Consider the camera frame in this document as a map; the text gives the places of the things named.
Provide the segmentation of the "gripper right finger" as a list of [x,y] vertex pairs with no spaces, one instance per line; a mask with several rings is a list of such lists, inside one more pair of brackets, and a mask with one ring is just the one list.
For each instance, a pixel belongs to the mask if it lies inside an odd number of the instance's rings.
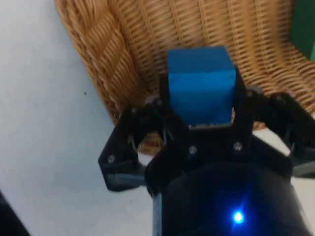
[[[231,142],[241,147],[232,148],[234,156],[283,177],[314,177],[314,118],[288,93],[276,92],[267,97],[258,88],[245,86],[239,69],[235,71]],[[255,122],[275,133],[289,148],[289,155],[256,137],[252,133]]]

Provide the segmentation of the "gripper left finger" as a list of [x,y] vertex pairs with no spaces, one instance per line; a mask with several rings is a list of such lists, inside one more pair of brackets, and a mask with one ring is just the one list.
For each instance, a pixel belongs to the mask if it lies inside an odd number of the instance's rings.
[[[137,150],[151,133],[162,139],[162,150],[144,166]],[[190,169],[189,143],[189,128],[171,108],[168,76],[162,74],[159,96],[143,107],[125,108],[98,159],[107,189],[146,186],[151,192],[161,191]]]

